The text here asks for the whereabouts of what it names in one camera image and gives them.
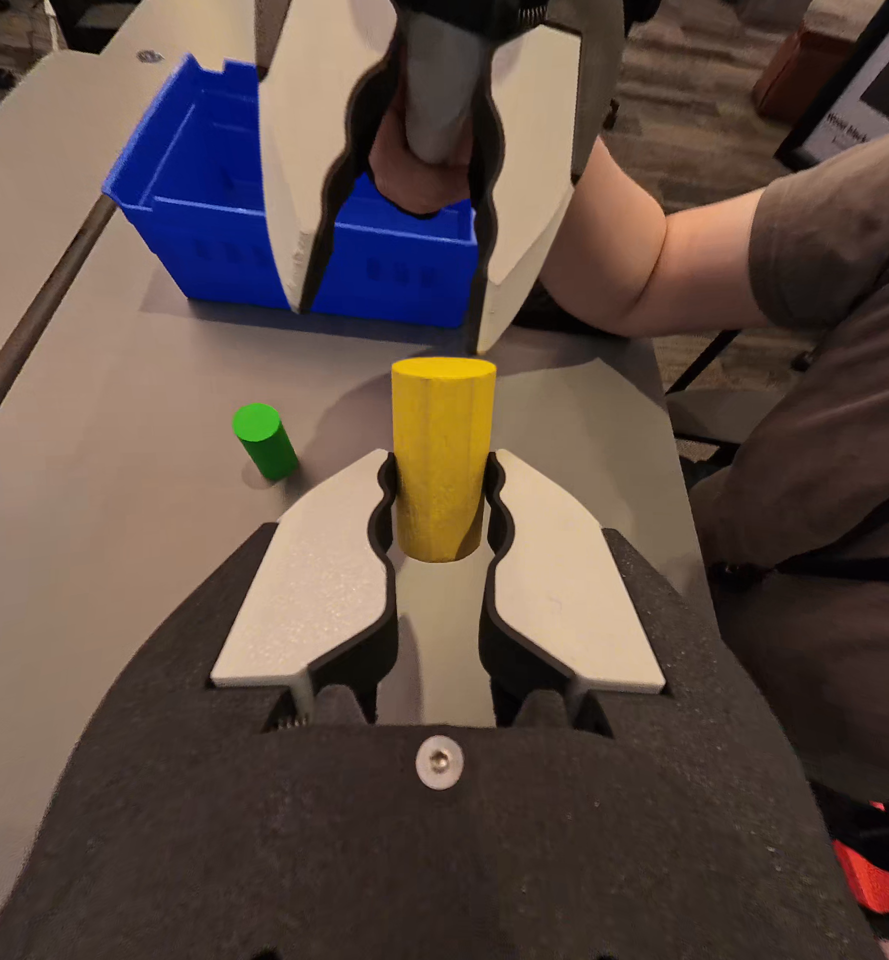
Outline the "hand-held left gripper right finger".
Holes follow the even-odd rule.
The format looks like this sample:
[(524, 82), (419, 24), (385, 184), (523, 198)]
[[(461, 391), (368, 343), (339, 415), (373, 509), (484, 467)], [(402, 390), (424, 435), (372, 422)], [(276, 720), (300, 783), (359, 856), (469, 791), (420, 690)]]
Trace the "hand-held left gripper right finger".
[(667, 680), (604, 530), (564, 487), (507, 449), (489, 453), (480, 661), (506, 696), (657, 695)]

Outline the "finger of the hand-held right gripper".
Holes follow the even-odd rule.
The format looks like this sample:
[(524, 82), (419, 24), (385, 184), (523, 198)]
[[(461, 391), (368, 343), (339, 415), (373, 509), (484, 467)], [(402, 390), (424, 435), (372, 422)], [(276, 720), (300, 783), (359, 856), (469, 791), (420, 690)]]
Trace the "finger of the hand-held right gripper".
[(389, 1), (255, 2), (260, 159), (273, 262), (311, 310), (334, 227), (398, 83)]
[(491, 56), (475, 104), (483, 181), (470, 354), (499, 341), (538, 279), (601, 133), (624, 42), (622, 22), (546, 22)]

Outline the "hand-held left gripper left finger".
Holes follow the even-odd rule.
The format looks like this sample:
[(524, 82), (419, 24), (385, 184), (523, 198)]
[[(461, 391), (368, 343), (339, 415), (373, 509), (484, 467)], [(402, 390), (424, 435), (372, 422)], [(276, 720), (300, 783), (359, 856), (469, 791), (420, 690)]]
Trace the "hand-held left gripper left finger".
[(393, 453), (376, 449), (287, 508), (210, 674), (218, 689), (288, 690), (311, 714), (316, 695), (351, 689), (377, 711), (399, 653)]

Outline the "green cylinder block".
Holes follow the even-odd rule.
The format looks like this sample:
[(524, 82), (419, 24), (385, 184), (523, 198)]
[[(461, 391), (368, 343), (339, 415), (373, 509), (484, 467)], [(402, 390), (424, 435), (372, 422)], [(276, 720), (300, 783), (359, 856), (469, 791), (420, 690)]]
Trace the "green cylinder block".
[(232, 428), (265, 480), (281, 481), (299, 468), (299, 458), (275, 407), (261, 402), (243, 405), (233, 415)]

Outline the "blue plastic bin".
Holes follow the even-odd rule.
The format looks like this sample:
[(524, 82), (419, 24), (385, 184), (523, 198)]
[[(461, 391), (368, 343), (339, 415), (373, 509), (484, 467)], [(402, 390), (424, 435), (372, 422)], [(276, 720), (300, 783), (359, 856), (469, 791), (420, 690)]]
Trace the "blue plastic bin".
[[(189, 299), (288, 309), (266, 223), (256, 66), (186, 54), (102, 187)], [(318, 314), (456, 329), (478, 263), (468, 200), (420, 219), (367, 173), (335, 222)]]

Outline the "yellow cylinder block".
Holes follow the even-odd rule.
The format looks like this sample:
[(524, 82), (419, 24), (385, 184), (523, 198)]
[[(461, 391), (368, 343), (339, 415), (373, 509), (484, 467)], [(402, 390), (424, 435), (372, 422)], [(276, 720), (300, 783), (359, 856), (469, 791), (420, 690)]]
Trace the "yellow cylinder block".
[(414, 357), (392, 365), (390, 382), (399, 545), (423, 563), (462, 560), (481, 542), (497, 368)]

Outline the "person's right forearm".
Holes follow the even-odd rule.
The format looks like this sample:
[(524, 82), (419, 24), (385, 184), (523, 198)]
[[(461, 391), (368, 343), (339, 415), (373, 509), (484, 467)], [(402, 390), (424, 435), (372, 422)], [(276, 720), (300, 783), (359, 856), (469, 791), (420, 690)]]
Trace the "person's right forearm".
[(597, 138), (539, 279), (577, 320), (628, 339), (764, 329), (750, 278), (764, 192), (667, 215)]

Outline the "person's right hand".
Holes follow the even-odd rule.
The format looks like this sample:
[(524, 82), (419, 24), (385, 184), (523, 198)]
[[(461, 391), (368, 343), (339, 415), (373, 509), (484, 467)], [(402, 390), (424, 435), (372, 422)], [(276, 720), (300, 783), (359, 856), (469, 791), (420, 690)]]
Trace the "person's right hand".
[(474, 148), (471, 121), (465, 121), (449, 158), (428, 164), (409, 148), (405, 131), (403, 91), (391, 101), (383, 116), (368, 155), (375, 188), (390, 203), (416, 217), (471, 197), (469, 171)]

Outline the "brown box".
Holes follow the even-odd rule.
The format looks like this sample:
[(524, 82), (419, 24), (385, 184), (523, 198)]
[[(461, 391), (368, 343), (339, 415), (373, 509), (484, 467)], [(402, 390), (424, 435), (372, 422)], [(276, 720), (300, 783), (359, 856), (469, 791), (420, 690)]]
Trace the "brown box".
[(750, 91), (755, 114), (794, 125), (853, 53), (856, 41), (806, 22), (787, 36)]

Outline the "person's torso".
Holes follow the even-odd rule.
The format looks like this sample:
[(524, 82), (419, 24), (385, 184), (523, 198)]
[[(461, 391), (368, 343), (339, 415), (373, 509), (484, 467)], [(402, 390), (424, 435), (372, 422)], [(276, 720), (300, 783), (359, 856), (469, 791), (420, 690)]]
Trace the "person's torso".
[(889, 561), (889, 134), (774, 181), (753, 215), (766, 318), (818, 330), (809, 370), (691, 493), (708, 565), (764, 577), (712, 589), (722, 639), (814, 778), (889, 800), (889, 582), (784, 573)]

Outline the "black framed tag sign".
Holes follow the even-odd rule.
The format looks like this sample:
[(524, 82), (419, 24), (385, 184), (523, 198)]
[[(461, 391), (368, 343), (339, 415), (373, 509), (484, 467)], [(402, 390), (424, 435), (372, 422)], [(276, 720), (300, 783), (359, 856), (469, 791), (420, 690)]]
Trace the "black framed tag sign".
[(774, 152), (797, 172), (889, 135), (889, 1)]

